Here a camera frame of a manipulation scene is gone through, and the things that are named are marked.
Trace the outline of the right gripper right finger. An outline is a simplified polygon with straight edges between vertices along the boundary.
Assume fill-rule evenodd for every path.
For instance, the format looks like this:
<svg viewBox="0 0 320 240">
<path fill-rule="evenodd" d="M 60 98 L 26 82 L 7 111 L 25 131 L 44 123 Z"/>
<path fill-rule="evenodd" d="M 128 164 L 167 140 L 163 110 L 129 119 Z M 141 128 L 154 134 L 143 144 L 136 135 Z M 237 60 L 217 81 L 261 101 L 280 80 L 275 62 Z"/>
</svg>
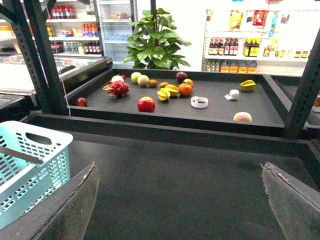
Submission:
<svg viewBox="0 0 320 240">
<path fill-rule="evenodd" d="M 287 240 L 320 238 L 320 192 L 266 162 L 262 181 L 268 203 Z"/>
</svg>

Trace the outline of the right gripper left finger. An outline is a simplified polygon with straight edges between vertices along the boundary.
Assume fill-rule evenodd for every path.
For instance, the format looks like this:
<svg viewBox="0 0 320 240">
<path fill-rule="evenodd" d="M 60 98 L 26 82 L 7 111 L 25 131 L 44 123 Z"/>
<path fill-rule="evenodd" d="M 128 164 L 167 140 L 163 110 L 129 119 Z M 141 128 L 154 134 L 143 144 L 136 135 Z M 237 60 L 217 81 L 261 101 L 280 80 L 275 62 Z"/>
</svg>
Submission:
<svg viewBox="0 0 320 240">
<path fill-rule="evenodd" d="M 28 213 L 0 231 L 2 240 L 81 240 L 100 184 L 92 162 Z"/>
</svg>

